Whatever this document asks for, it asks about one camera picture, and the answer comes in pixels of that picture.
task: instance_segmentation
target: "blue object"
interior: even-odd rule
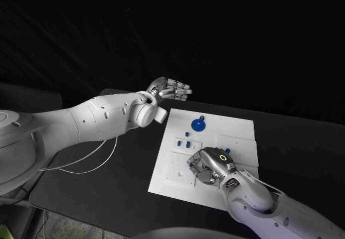
[[[204,131],[206,127],[204,119],[205,119],[204,116],[201,116],[199,119],[195,119],[192,121],[192,129],[198,132]]]

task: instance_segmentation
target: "dark background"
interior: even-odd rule
[[[4,0],[0,81],[59,92],[68,108],[166,76],[192,101],[345,124],[345,26],[244,24],[222,8]]]

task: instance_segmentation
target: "floor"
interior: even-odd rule
[[[116,233],[84,224],[82,222],[66,218],[52,212],[48,212],[48,221],[43,229],[43,211],[38,210],[30,224],[26,239],[127,239]]]

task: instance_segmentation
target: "table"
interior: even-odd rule
[[[120,93],[129,92],[105,89],[101,95]],[[260,179],[345,229],[345,208],[336,207],[344,202],[338,191],[345,186],[345,126],[192,101],[165,100],[160,107],[253,120]],[[147,192],[166,123],[153,122],[120,136],[110,161],[91,173],[48,171],[30,195],[32,205],[129,237],[159,228],[196,227],[258,238],[225,211]],[[68,170],[95,168],[114,143],[108,140]],[[68,147],[51,166],[79,159],[100,144]]]

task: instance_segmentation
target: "robotic hand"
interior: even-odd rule
[[[237,169],[222,149],[204,148],[186,163],[198,180],[218,187],[230,215],[260,238],[345,238],[345,231],[312,208],[261,182],[245,169]]]
[[[26,114],[0,110],[0,195],[19,187],[64,148],[87,141],[104,141],[168,112],[157,104],[165,98],[186,100],[189,86],[157,78],[147,91],[98,96],[78,106]]]

